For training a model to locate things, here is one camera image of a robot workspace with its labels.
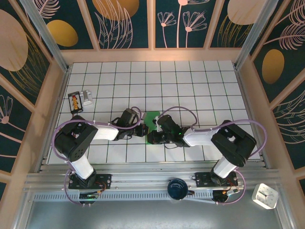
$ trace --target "black cup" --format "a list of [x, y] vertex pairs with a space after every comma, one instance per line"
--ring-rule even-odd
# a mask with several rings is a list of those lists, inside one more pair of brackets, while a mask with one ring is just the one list
[[175, 178], [168, 183], [167, 192], [175, 200], [181, 200], [187, 195], [195, 194], [194, 191], [189, 191], [186, 182], [179, 178]]

